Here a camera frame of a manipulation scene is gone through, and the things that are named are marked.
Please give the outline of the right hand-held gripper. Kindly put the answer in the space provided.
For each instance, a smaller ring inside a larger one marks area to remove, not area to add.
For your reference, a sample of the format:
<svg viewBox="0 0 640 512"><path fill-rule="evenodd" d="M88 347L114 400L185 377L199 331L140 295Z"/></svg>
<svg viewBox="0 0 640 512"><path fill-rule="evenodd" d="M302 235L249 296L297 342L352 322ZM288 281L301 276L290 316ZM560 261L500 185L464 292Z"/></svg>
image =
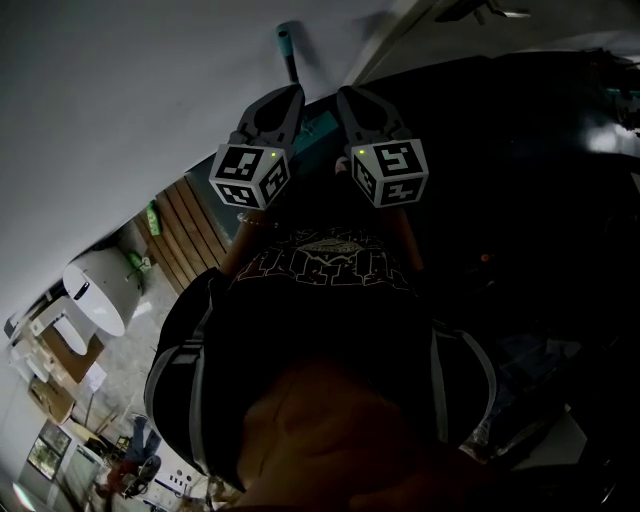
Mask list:
<svg viewBox="0 0 640 512"><path fill-rule="evenodd" d="M369 90L342 86L336 94L348 140L349 175L376 208L418 202L429 177L422 142L396 107Z"/></svg>

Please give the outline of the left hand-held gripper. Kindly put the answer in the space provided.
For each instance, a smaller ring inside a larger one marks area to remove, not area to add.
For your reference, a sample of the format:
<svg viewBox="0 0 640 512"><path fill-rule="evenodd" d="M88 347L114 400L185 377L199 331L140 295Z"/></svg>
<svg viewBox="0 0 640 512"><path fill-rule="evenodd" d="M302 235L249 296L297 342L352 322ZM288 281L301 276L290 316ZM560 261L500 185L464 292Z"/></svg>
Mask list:
<svg viewBox="0 0 640 512"><path fill-rule="evenodd" d="M300 85L266 94L243 113L229 142L218 147L209 181L229 206L267 209L291 180L288 160L305 95Z"/></svg>

